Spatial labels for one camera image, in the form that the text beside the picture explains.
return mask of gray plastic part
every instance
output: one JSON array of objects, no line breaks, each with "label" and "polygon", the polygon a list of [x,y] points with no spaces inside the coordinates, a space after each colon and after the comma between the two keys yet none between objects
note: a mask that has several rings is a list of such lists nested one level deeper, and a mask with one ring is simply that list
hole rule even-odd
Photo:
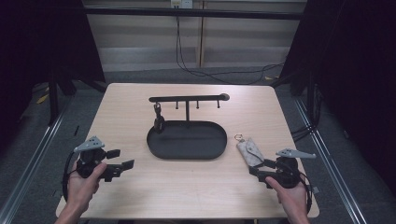
[{"label": "gray plastic part", "polygon": [[74,152],[88,151],[104,146],[105,144],[98,137],[93,136],[92,138],[85,141],[83,144],[76,147],[74,149]]},{"label": "gray plastic part", "polygon": [[303,159],[315,159],[317,155],[309,154],[306,152],[302,152],[295,149],[285,148],[281,151],[278,151],[276,155],[281,157],[288,157],[288,158],[303,158]]}]

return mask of person's right hand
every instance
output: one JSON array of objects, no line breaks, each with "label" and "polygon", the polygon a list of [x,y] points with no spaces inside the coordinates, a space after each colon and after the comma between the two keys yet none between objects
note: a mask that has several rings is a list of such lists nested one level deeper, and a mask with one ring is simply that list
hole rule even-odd
[{"label": "person's right hand", "polygon": [[303,183],[300,182],[293,189],[285,189],[271,176],[267,176],[265,181],[276,191],[278,201],[282,203],[291,224],[309,223],[306,213],[306,191]]}]

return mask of wall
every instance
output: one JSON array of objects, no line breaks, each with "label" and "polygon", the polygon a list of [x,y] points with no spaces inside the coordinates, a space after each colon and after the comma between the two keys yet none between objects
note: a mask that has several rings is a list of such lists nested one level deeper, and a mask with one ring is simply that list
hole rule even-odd
[{"label": "wall", "polygon": [[[170,0],[85,0],[86,6],[170,7]],[[193,8],[303,12],[296,1],[193,1]],[[177,67],[176,17],[89,15],[106,71]],[[180,18],[180,42],[188,67],[282,63],[298,21]]]}]

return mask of table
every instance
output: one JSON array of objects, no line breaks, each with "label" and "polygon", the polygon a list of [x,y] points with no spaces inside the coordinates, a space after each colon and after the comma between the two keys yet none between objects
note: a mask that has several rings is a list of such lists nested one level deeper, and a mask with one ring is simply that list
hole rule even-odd
[{"label": "table", "polygon": [[[224,153],[212,161],[166,161],[151,154],[146,141],[153,126],[153,96],[218,95],[229,101],[191,103],[190,119],[213,121],[227,133]],[[165,120],[183,120],[184,103],[162,103]],[[273,88],[232,85],[114,83],[107,88],[88,138],[96,135],[104,150],[119,148],[121,163],[135,159],[134,168],[112,182],[101,182],[85,218],[180,219],[285,217],[276,193],[248,173],[236,148],[238,133],[251,137],[264,157],[295,148]],[[304,168],[299,161],[302,172]],[[64,207],[61,200],[57,215]],[[319,213],[315,198],[310,217]]]}]

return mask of power outlet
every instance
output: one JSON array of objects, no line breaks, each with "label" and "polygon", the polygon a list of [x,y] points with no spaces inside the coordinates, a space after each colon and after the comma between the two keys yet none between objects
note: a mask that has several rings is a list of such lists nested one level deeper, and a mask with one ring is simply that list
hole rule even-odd
[{"label": "power outlet", "polygon": [[192,0],[181,0],[182,8],[192,8]]},{"label": "power outlet", "polygon": [[171,0],[171,8],[181,8],[181,0]]}]

